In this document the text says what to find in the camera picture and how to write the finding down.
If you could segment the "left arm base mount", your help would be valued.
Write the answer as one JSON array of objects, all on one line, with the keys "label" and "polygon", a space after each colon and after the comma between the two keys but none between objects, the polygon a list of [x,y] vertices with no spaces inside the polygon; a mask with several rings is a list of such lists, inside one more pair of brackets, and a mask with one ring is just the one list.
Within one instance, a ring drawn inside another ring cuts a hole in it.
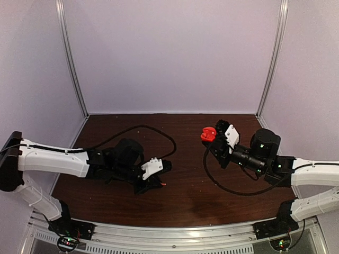
[{"label": "left arm base mount", "polygon": [[48,221],[48,224],[48,229],[56,235],[73,237],[76,240],[91,240],[95,229],[94,224],[77,220],[71,220],[66,224]]}]

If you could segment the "orange round case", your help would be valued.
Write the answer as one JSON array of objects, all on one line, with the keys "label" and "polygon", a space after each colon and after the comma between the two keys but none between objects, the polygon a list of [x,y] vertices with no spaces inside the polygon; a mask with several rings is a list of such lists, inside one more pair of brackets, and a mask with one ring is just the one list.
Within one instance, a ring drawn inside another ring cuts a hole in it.
[{"label": "orange round case", "polygon": [[202,141],[212,142],[216,138],[216,135],[217,135],[216,129],[209,126],[202,129],[200,138]]}]

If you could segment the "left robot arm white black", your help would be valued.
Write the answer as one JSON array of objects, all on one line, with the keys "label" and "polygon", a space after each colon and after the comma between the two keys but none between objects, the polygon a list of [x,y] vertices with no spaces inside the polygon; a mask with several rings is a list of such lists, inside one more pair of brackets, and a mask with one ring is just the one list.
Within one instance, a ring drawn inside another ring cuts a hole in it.
[{"label": "left robot arm white black", "polygon": [[47,194],[28,175],[28,171],[45,171],[73,175],[78,178],[119,180],[131,183],[135,193],[162,187],[157,174],[165,168],[161,158],[143,159],[143,148],[130,139],[103,151],[66,149],[44,146],[22,138],[14,131],[1,150],[1,190],[18,193],[28,204],[41,212],[65,235],[76,231],[67,205]]}]

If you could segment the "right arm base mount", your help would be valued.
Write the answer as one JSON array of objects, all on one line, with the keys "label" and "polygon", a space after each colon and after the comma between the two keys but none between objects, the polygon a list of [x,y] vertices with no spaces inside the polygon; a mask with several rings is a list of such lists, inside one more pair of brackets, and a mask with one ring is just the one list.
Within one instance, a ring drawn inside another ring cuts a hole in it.
[{"label": "right arm base mount", "polygon": [[276,218],[268,221],[256,222],[253,224],[253,229],[256,238],[259,240],[297,230],[299,229],[299,224],[294,220],[280,220]]}]

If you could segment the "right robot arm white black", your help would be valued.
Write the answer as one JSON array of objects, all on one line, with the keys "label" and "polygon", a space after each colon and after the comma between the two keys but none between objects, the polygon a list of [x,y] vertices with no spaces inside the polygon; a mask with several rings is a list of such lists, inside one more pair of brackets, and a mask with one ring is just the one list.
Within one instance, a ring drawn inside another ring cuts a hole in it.
[{"label": "right robot arm white black", "polygon": [[281,203],[275,219],[266,223],[275,233],[296,229],[309,217],[338,209],[338,162],[314,161],[278,155],[281,138],[268,129],[259,129],[252,136],[250,146],[240,144],[240,135],[232,124],[205,127],[200,135],[207,155],[217,159],[225,169],[233,162],[243,172],[252,171],[263,177],[270,187],[247,196],[268,192],[276,187],[291,187],[295,199]]}]

